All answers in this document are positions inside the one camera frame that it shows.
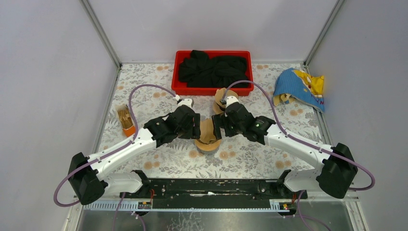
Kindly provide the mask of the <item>blue and yellow cloth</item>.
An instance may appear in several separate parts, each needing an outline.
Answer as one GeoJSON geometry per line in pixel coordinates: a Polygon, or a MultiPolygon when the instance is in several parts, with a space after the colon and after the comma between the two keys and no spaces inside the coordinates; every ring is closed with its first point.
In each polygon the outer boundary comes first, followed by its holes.
{"type": "Polygon", "coordinates": [[[289,68],[279,75],[272,100],[275,106],[298,100],[324,112],[323,87],[324,76],[314,77],[303,70],[289,68]]]}

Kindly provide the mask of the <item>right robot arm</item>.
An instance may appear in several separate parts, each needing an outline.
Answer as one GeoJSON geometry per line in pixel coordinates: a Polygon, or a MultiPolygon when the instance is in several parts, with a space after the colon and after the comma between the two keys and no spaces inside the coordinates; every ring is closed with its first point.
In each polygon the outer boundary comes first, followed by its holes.
{"type": "Polygon", "coordinates": [[[221,129],[227,137],[243,135],[251,142],[281,149],[313,167],[313,169],[286,170],[278,178],[276,192],[282,198],[302,190],[323,191],[343,199],[357,174],[351,164],[349,148],[341,143],[335,147],[314,142],[297,134],[282,132],[276,121],[265,116],[254,117],[240,103],[229,105],[225,112],[212,116],[214,135],[221,139],[221,129]]]}

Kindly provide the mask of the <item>black cloth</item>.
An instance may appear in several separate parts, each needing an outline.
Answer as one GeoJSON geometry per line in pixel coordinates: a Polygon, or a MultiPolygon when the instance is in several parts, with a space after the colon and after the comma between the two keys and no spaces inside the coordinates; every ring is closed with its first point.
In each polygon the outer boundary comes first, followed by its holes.
{"type": "Polygon", "coordinates": [[[179,65],[178,80],[188,88],[227,88],[236,81],[247,81],[247,59],[235,55],[209,57],[192,50],[179,65]]]}

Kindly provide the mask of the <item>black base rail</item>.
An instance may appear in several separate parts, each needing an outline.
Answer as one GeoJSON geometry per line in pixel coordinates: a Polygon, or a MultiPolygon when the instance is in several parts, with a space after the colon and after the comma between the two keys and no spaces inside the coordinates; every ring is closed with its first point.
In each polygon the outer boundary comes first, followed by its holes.
{"type": "Polygon", "coordinates": [[[151,202],[153,209],[282,209],[307,199],[275,180],[152,179],[126,199],[151,202]]]}

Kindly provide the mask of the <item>single brown paper filter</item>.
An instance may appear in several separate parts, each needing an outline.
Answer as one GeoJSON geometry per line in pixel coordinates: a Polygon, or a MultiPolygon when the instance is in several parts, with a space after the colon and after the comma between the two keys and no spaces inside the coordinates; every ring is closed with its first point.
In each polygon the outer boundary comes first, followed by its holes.
{"type": "Polygon", "coordinates": [[[228,96],[234,96],[236,98],[239,97],[236,92],[234,92],[232,90],[227,90],[226,88],[221,88],[221,89],[218,89],[216,91],[216,94],[214,95],[215,103],[218,104],[218,105],[224,106],[224,104],[222,104],[222,102],[221,102],[224,95],[226,95],[227,97],[228,96]]]}

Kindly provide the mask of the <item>orange coffee filter box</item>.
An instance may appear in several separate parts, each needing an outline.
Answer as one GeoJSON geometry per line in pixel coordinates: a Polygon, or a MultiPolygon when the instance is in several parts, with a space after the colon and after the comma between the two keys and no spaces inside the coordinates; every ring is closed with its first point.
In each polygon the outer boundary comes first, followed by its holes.
{"type": "Polygon", "coordinates": [[[130,110],[127,105],[117,105],[115,107],[117,118],[121,124],[122,131],[126,137],[131,137],[135,134],[136,128],[131,118],[130,110]]]}

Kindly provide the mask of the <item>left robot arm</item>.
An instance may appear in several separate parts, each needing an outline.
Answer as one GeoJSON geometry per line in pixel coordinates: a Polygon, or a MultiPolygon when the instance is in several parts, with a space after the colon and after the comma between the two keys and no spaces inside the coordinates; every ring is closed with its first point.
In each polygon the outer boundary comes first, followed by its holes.
{"type": "Polygon", "coordinates": [[[136,136],[126,138],[106,151],[84,156],[76,154],[68,172],[79,202],[88,205],[104,195],[134,194],[143,198],[151,189],[150,180],[141,170],[114,173],[133,157],[154,150],[174,139],[198,139],[200,115],[193,110],[193,100],[178,102],[174,112],[149,120],[136,136]]]}

